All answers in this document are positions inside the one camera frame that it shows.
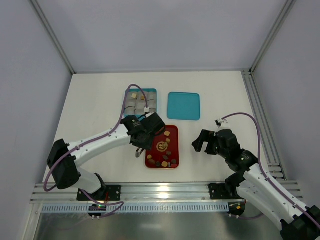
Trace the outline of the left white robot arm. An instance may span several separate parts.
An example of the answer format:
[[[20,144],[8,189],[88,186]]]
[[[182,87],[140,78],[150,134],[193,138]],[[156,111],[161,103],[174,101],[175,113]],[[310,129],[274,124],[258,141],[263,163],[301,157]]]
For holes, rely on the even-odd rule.
[[[132,145],[140,150],[150,150],[155,137],[162,134],[166,125],[156,113],[141,117],[128,115],[116,126],[87,139],[66,143],[63,139],[54,142],[47,159],[47,173],[43,189],[50,192],[48,181],[53,178],[59,190],[78,188],[89,195],[101,195],[107,187],[99,174],[91,173],[82,166],[91,159],[118,147]]]

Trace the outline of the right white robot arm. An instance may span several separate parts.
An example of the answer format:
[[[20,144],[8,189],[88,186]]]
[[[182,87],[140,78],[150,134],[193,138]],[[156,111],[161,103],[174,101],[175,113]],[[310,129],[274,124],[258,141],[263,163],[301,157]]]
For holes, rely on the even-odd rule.
[[[192,143],[196,152],[222,157],[234,172],[224,184],[211,183],[215,196],[249,201],[269,218],[284,240],[316,240],[320,236],[320,209],[307,206],[286,190],[272,175],[262,170],[258,158],[241,148],[230,129],[218,132],[203,129]]]

